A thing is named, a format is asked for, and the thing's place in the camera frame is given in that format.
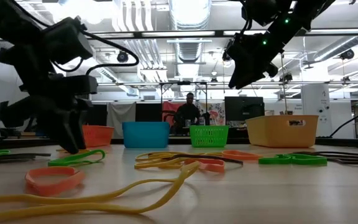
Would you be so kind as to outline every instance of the tan storage bin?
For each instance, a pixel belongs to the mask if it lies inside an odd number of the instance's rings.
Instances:
[[[311,147],[316,141],[317,115],[260,116],[246,120],[249,141],[266,147]]]

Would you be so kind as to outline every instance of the basket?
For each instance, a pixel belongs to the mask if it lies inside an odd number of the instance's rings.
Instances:
[[[246,120],[249,141],[266,147],[311,147],[316,141],[317,115],[260,116]]]
[[[126,148],[165,148],[169,140],[168,122],[124,122]]]
[[[97,125],[83,125],[82,131],[84,132],[86,147],[99,147],[110,145],[114,128]]]
[[[193,147],[224,147],[227,143],[229,126],[190,126]]]

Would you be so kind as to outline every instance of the man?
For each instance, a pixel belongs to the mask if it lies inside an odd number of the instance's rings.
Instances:
[[[194,94],[188,93],[186,96],[186,103],[178,108],[178,111],[174,117],[174,120],[180,124],[181,127],[185,127],[185,121],[190,120],[191,124],[199,123],[200,111],[193,104]]]

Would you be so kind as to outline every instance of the table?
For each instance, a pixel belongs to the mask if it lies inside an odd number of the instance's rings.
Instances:
[[[51,152],[58,146],[13,149],[13,152]],[[248,145],[228,145],[263,155],[299,151],[268,149]],[[355,148],[315,146],[318,151],[358,152]],[[85,186],[66,196],[101,194],[127,186],[137,180],[176,178],[178,170],[135,170],[134,158],[148,149],[108,146],[104,164],[80,167],[86,172]],[[183,152],[219,151],[170,146]],[[24,174],[45,167],[47,159],[18,164],[0,164],[0,195],[22,194]],[[118,215],[86,212],[16,220],[9,223],[358,223],[358,167],[329,163],[326,167],[260,166],[246,163],[242,168],[227,164],[225,174],[196,172],[166,205],[143,215]],[[145,207],[158,200],[169,184],[140,185],[111,203]],[[0,210],[26,207],[23,204],[0,205]]]

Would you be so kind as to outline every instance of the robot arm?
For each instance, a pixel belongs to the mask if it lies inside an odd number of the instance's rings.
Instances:
[[[51,139],[75,154],[85,149],[82,125],[92,107],[90,101],[76,96],[95,94],[98,84],[89,75],[57,74],[51,62],[65,64],[77,57],[92,57],[93,51],[84,36],[86,27],[79,19],[68,17],[51,26],[44,24],[47,28],[41,29],[34,19],[14,0],[0,0],[0,38],[14,44],[10,49],[1,49],[0,62],[15,67],[23,82],[20,89],[29,93],[1,110],[1,120],[9,128],[35,116],[38,126]],[[135,57],[136,65],[139,59],[129,53]]]
[[[271,63],[284,46],[301,30],[311,30],[311,21],[335,0],[298,0],[293,10],[292,0],[239,0],[242,17],[247,21],[241,33],[236,33],[226,53],[236,62],[229,88],[242,87],[265,78],[274,77],[278,68]],[[244,35],[252,20],[261,26],[273,22],[264,34]]]

